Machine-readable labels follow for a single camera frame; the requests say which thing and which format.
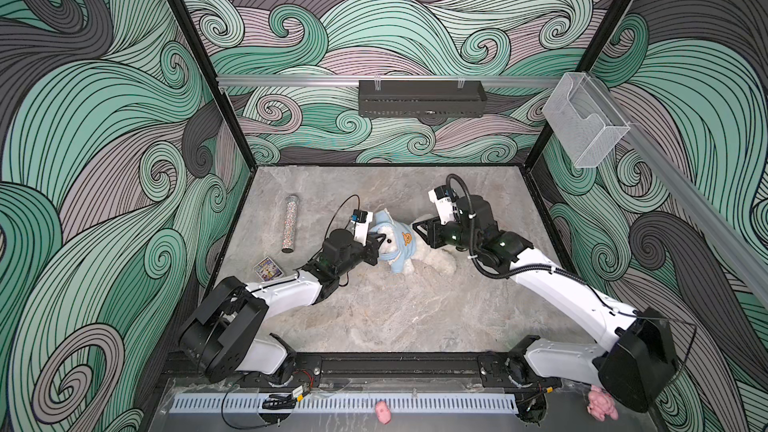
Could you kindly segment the white teddy bear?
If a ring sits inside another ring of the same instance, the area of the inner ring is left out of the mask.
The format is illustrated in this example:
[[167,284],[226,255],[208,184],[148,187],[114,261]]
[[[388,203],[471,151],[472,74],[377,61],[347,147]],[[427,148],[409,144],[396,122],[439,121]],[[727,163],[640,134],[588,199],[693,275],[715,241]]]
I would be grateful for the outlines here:
[[410,224],[408,225],[410,226],[416,241],[417,251],[412,259],[415,270],[416,263],[421,263],[424,266],[431,267],[444,276],[453,275],[457,270],[455,258],[442,249],[431,248],[427,242],[414,231],[413,227]]

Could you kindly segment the light blue teddy hoodie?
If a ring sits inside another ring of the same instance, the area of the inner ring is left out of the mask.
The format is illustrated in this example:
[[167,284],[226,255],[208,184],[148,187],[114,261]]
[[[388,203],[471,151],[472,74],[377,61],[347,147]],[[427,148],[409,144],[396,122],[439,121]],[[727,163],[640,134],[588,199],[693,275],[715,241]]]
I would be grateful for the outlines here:
[[384,234],[379,259],[385,261],[392,273],[412,273],[413,257],[417,251],[414,234],[408,224],[394,220],[387,209],[374,213],[371,232]]

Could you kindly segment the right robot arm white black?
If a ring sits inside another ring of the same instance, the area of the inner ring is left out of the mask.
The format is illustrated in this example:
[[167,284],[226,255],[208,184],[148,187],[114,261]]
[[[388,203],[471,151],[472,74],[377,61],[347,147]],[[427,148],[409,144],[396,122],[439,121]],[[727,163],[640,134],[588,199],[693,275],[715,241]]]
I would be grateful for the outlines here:
[[536,293],[593,340],[585,345],[526,336],[508,354],[514,382],[566,379],[596,386],[635,412],[650,409],[679,370],[669,319],[653,308],[640,311],[609,297],[529,240],[500,229],[481,196],[459,197],[446,186],[428,196],[436,216],[413,225],[428,246],[467,252],[482,276],[510,279]]

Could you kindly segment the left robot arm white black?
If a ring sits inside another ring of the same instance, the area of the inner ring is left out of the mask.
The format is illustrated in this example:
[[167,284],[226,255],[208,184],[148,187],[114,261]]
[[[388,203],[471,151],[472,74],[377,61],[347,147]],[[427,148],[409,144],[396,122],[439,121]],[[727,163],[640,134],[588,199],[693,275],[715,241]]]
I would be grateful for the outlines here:
[[296,351],[275,333],[260,332],[271,317],[319,304],[358,265],[378,263],[382,233],[356,239],[336,229],[321,249],[293,275],[261,283],[224,279],[204,298],[182,326],[178,346],[211,383],[235,373],[260,375],[284,384],[294,373]]

